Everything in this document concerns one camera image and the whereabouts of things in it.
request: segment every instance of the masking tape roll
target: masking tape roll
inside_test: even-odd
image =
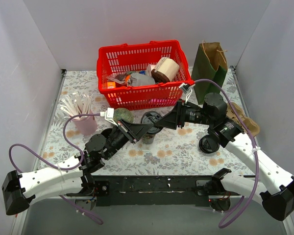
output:
[[[156,64],[151,74],[158,82],[172,82],[180,66],[171,58],[163,57]]]
[[[151,77],[151,71],[155,68],[155,65],[148,65],[146,69],[146,75]]]

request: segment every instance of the white panel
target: white panel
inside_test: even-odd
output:
[[[237,73],[261,147],[294,175],[294,1],[271,1]]]
[[[220,41],[236,65],[270,0],[24,0],[60,68],[94,70],[98,49],[177,39],[194,64]]]
[[[9,146],[20,142],[38,150],[61,70],[22,0],[0,0],[0,235],[10,233],[2,183],[13,170]],[[34,157],[16,149],[19,168],[32,170]]]

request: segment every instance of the floral patterned surface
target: floral patterned surface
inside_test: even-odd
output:
[[[94,94],[92,103],[93,113],[104,111],[109,107],[105,97],[97,89],[98,79],[96,71],[68,71],[62,88],[60,100],[79,91],[85,94]],[[231,101],[242,106],[240,96],[231,70],[228,70],[223,89]],[[191,102],[197,103],[195,94]],[[155,108],[153,110],[165,115],[172,107]],[[139,123],[142,115],[149,110],[132,111],[134,122]],[[57,105],[53,123],[48,134],[47,144],[43,155],[44,159],[55,164],[78,153],[68,145],[62,136],[62,128],[67,115]],[[96,117],[100,133],[111,124],[102,117]],[[236,156],[222,147],[214,154],[205,154],[199,151],[198,142],[207,134],[207,127],[198,124],[186,123],[183,129],[163,129],[155,137],[152,144],[139,141],[136,144],[127,143],[110,160],[104,161],[105,167],[98,170],[96,175],[212,175],[226,167],[239,174],[253,175]],[[71,122],[68,124],[67,137],[80,148],[89,140],[90,136],[83,136]],[[38,168],[46,167],[39,162]]]

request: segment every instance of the gray floor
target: gray floor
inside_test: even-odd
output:
[[[95,211],[104,220],[99,226],[76,213],[61,199],[47,199],[30,207],[23,235],[198,235],[198,234],[286,234],[283,223],[271,218],[257,203],[247,208],[232,225],[221,230],[220,213],[201,211],[193,206],[112,206]]]

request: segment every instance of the brown bag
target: brown bag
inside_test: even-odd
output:
[[[192,79],[210,79],[222,87],[227,73],[227,63],[220,43],[199,44],[194,62]],[[202,104],[206,94],[220,90],[208,82],[197,83],[194,87],[198,104]]]

